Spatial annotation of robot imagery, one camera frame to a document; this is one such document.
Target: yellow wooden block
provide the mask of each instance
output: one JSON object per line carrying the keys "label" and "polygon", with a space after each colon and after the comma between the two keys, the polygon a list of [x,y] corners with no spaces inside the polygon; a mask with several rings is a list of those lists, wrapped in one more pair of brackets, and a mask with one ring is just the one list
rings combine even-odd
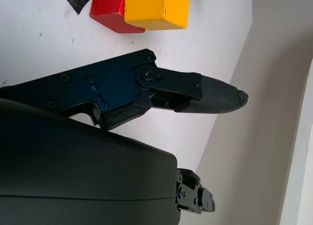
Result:
{"label": "yellow wooden block", "polygon": [[184,29],[190,0],[125,0],[125,22],[148,30]]}

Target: robotic arm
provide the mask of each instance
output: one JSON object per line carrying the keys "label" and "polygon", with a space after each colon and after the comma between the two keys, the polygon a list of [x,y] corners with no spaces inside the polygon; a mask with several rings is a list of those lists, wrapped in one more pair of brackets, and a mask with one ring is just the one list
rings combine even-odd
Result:
{"label": "robotic arm", "polygon": [[[106,130],[150,108],[231,112],[248,95],[155,60],[146,49],[0,89],[0,224],[177,225],[182,210],[215,211],[175,156]],[[82,112],[101,129],[67,118]]]}

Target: screw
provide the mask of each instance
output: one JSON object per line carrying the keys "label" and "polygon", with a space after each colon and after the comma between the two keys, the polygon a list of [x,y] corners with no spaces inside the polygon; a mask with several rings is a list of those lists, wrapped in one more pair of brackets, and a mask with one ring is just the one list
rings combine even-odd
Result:
{"label": "screw", "polygon": [[144,71],[142,71],[141,76],[144,80],[151,81],[153,78],[153,72],[148,71],[148,70],[144,70]]}
{"label": "screw", "polygon": [[108,110],[108,108],[109,108],[109,106],[107,103],[100,103],[99,104],[100,111],[106,111],[106,110]]}
{"label": "screw", "polygon": [[68,82],[69,81],[69,75],[66,74],[66,73],[62,73],[60,76],[59,76],[60,80],[62,82]]}
{"label": "screw", "polygon": [[148,63],[151,63],[151,62],[153,62],[153,55],[152,54],[146,54],[146,61],[148,62]]}
{"label": "screw", "polygon": [[195,83],[195,87],[196,87],[196,89],[200,90],[200,89],[201,89],[200,82],[196,82],[196,83]]}
{"label": "screw", "polygon": [[51,100],[49,100],[49,101],[47,102],[47,107],[48,107],[49,109],[54,109],[54,108],[57,107],[57,102],[56,102],[55,100],[51,99]]}
{"label": "screw", "polygon": [[157,80],[157,81],[162,81],[162,76],[161,76],[161,74],[156,75],[156,80]]}
{"label": "screw", "polygon": [[89,83],[89,84],[94,84],[96,82],[96,77],[92,74],[89,74],[86,76],[86,81]]}
{"label": "screw", "polygon": [[178,198],[181,199],[184,195],[184,189],[181,187],[179,190],[178,190]]}

